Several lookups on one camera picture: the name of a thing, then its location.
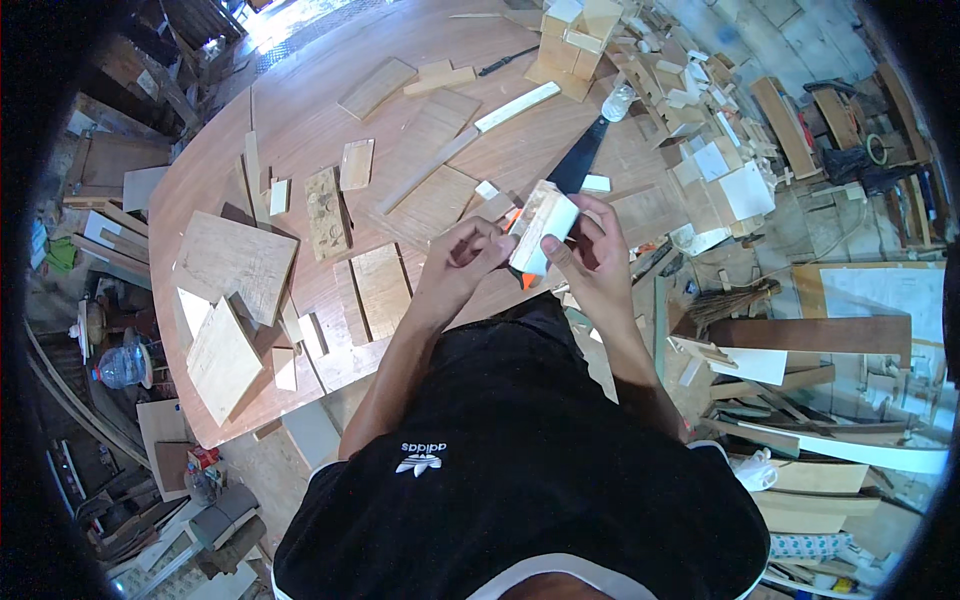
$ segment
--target right hand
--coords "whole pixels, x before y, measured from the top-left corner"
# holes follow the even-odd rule
[[[603,228],[581,212],[570,231],[574,239],[570,246],[546,235],[540,240],[540,248],[564,274],[570,293],[601,337],[632,331],[636,321],[630,260],[616,212],[592,196],[571,194],[569,198],[581,211],[599,216]]]

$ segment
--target brown table top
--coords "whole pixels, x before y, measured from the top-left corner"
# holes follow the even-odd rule
[[[402,92],[388,98],[367,120],[360,122],[337,106],[337,100],[357,78],[385,57],[394,56],[419,66],[451,59],[454,68],[477,70],[539,42],[537,34],[503,18],[447,18],[463,12],[496,12],[495,0],[451,5],[444,0],[401,2],[371,11],[314,41],[261,76],[224,107],[183,150],[151,198],[150,257],[156,316],[171,374],[183,408],[198,441],[213,447],[251,431],[323,395],[305,356],[297,358],[298,390],[278,390],[273,382],[270,348],[278,327],[261,326],[253,340],[266,369],[232,414],[218,427],[186,373],[186,348],[178,332],[180,301],[171,284],[180,239],[194,210],[230,217],[242,215],[243,196],[234,172],[244,151],[244,136],[256,130],[262,171],[273,167],[274,177],[292,179],[290,210],[274,216],[276,230],[298,237],[300,249],[291,271],[294,304],[300,314],[316,312],[329,354],[316,365],[328,391],[337,390],[373,372],[389,339],[362,347],[350,341],[337,293],[332,263],[318,263],[309,244],[303,181],[331,164],[339,164],[344,144],[374,138],[376,162],[397,143],[405,124],[423,103],[423,97]],[[459,85],[455,91],[483,101],[479,118],[536,87],[523,73],[536,53],[515,60],[490,76]],[[613,67],[601,63],[598,77]],[[477,180],[489,180],[497,189],[525,198],[536,180],[544,178],[580,134],[599,114],[612,78],[594,84],[582,104],[557,96],[509,121],[466,148],[450,165]],[[660,153],[651,151],[634,119],[610,125],[593,163],[592,172],[612,180],[615,200],[656,183],[678,209],[651,222],[651,238],[687,222],[680,201],[670,187]],[[364,190],[345,192],[355,225],[351,255],[390,241],[353,210]],[[400,245],[404,263],[416,287],[422,254]],[[562,281],[552,273],[546,285]],[[506,272],[490,274],[454,324],[489,317],[547,289],[522,292]]]

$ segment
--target plastic bottle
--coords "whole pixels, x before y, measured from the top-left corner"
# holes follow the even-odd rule
[[[139,344],[124,344],[107,350],[93,369],[93,379],[103,381],[114,390],[140,383],[146,374],[147,361]]]
[[[636,98],[636,92],[629,84],[621,84],[604,100],[600,114],[611,123],[621,120],[630,109],[630,104]]]
[[[213,482],[193,463],[186,464],[186,471],[183,472],[183,483],[186,484],[186,488],[190,490],[190,497],[196,500],[197,504],[210,506],[217,501],[217,493],[213,490]]]

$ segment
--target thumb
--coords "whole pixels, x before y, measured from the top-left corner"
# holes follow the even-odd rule
[[[492,244],[488,244],[476,258],[470,261],[470,264],[464,267],[464,270],[473,279],[479,281],[487,273],[503,264],[514,248],[516,248],[516,238],[511,235],[502,235]]]
[[[573,252],[559,239],[553,235],[547,234],[540,240],[540,249],[546,254],[560,272],[564,274],[567,281],[572,283],[572,279],[579,279],[583,274],[580,263],[573,258]]]

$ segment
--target green cloth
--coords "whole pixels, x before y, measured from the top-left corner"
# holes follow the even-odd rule
[[[70,243],[69,237],[50,242],[50,250],[43,260],[59,273],[69,273],[73,269],[73,260],[77,257],[77,247]]]

